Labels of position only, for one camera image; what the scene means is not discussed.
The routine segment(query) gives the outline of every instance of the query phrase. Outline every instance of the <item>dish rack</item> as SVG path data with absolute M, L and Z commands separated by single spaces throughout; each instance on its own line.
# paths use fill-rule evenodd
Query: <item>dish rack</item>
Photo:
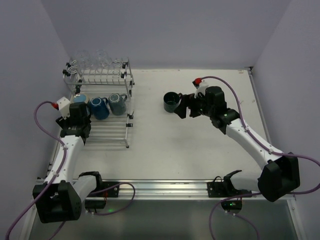
M 126 114 L 116 116 L 110 111 L 105 120 L 97 120 L 91 116 L 91 131 L 85 144 L 87 146 L 97 142 L 114 142 L 125 144 L 129 148 L 128 130 L 133 127 L 134 119 L 132 106 L 134 76 L 128 58 L 116 59 L 111 65 L 112 67 L 99 72 L 96 69 L 86 69 L 83 73 L 79 73 L 70 60 L 62 72 L 63 80 L 71 91 L 71 98 L 78 93 L 87 95 L 89 99 L 108 98 L 113 93 L 127 95 Z

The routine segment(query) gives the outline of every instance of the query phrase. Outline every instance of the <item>lavender wall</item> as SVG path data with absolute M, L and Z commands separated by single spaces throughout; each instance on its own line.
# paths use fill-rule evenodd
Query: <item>lavender wall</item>
M 320 160 L 320 1 L 292 0 L 254 67 L 270 137 L 285 152 Z M 320 181 L 314 163 L 299 161 L 300 190 Z M 298 195 L 309 240 L 319 239 L 320 191 Z
M 108 49 L 134 67 L 243 68 L 290 0 L 42 0 L 69 55 Z
M 62 69 L 67 53 L 39 0 L 0 1 L 0 238 L 29 204 L 37 176 L 43 176 L 53 141 L 35 125 L 33 111 L 44 100 L 67 93 Z M 58 133 L 50 106 L 39 121 Z M 23 221 L 12 232 L 18 239 Z

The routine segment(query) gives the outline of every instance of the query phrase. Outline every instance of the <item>white table surface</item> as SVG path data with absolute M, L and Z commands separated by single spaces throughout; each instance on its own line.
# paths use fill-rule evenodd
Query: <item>white table surface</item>
M 192 81 L 213 75 L 235 89 L 247 123 L 266 139 L 257 101 L 245 70 L 133 69 L 135 86 L 130 148 L 110 143 L 85 146 L 77 161 L 74 178 L 82 172 L 99 171 L 103 179 L 119 180 L 204 180 L 234 170 L 260 171 L 259 166 L 235 141 L 212 126 L 206 116 L 180 119 L 163 108 L 167 92 L 190 94 Z M 229 108 L 237 109 L 231 91 L 222 87 Z

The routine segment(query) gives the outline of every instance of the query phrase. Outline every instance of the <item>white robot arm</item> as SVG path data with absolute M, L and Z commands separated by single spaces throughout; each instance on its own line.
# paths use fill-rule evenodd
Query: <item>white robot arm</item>
M 214 127 L 241 145 L 252 156 L 261 168 L 261 173 L 236 170 L 224 176 L 222 182 L 213 181 L 211 188 L 222 191 L 224 197 L 242 194 L 242 190 L 261 192 L 274 202 L 300 185 L 299 165 L 297 157 L 279 156 L 272 152 L 282 153 L 261 136 L 246 122 L 245 127 L 240 115 L 234 109 L 227 108 L 225 94 L 218 86 L 209 86 L 201 78 L 192 82 L 197 88 L 193 94 L 180 94 L 180 104 L 175 113 L 182 119 L 186 117 L 187 108 L 190 117 L 201 115 L 210 118 Z M 249 134 L 249 130 L 269 151 L 263 149 Z
M 57 101 L 61 117 L 56 122 L 62 128 L 60 139 L 67 147 L 67 154 L 62 169 L 64 147 L 59 146 L 52 169 L 44 183 L 33 188 L 36 198 L 53 179 L 47 191 L 36 202 L 39 218 L 42 223 L 63 222 L 79 219 L 82 204 L 90 192 L 102 188 L 99 172 L 84 172 L 73 183 L 74 171 L 78 156 L 83 149 L 91 130 L 90 109 L 84 102 L 70 103 L 65 97 Z

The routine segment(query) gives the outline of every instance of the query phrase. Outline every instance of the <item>mug handle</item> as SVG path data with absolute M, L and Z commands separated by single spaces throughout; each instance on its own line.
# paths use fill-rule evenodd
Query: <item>mug handle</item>
M 127 94 L 120 94 L 120 97 L 124 97 L 123 101 L 126 101 L 128 99 Z
M 102 100 L 105 100 L 104 103 L 105 103 L 105 106 L 107 106 L 107 104 L 108 104 L 108 98 L 102 97 L 101 99 L 102 99 Z

